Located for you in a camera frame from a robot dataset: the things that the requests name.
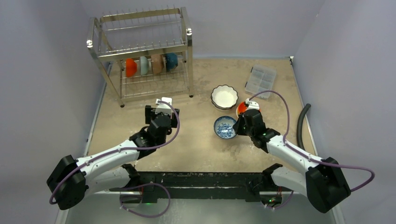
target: stainless steel dish rack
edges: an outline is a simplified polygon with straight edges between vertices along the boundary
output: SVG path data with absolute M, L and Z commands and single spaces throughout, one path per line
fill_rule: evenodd
M 192 76 L 192 30 L 185 7 L 131 12 L 117 11 L 102 17 L 90 18 L 87 37 L 88 50 L 98 66 L 107 87 L 117 102 L 124 107 L 127 100 L 138 100 L 188 93 L 194 95 Z M 138 63 L 141 56 L 149 61 L 151 55 L 176 53 L 178 66 L 146 75 L 137 72 L 126 77 L 125 61 L 132 58 Z M 120 68 L 119 85 L 106 70 L 108 62 Z

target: white bowl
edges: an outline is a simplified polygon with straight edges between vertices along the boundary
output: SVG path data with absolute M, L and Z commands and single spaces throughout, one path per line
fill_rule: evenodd
M 212 104 L 221 109 L 229 110 L 238 102 L 238 92 L 228 85 L 219 85 L 211 94 Z

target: light blue bowl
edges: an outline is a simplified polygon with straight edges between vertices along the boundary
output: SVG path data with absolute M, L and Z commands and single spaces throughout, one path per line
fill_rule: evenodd
M 147 72 L 150 69 L 150 64 L 149 61 L 146 57 L 141 56 L 140 57 L 140 75 L 144 76 L 147 74 Z
M 217 136 L 222 139 L 232 139 L 236 136 L 236 133 L 233 129 L 233 125 L 236 123 L 236 120 L 229 116 L 222 116 L 217 118 L 214 122 L 214 132 Z

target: gray wall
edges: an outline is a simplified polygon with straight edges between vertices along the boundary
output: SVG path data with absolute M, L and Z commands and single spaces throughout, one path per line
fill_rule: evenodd
M 284 57 L 298 46 L 325 0 L 81 0 L 89 16 L 187 7 L 195 57 Z
M 0 223 L 54 223 L 46 180 L 82 156 L 103 81 L 78 0 L 0 1 Z
M 341 203 L 348 224 L 394 223 L 396 1 L 326 0 L 294 57 L 318 152 L 372 168 Z M 344 170 L 350 187 L 369 176 Z

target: clear plastic tray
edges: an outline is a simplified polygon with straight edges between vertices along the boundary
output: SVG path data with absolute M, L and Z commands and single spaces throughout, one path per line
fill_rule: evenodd
M 245 90 L 252 94 L 264 90 L 271 90 L 276 77 L 276 70 L 256 64 L 250 71 L 250 78 L 245 84 Z M 257 97 L 267 99 L 271 95 L 270 92 L 262 93 Z

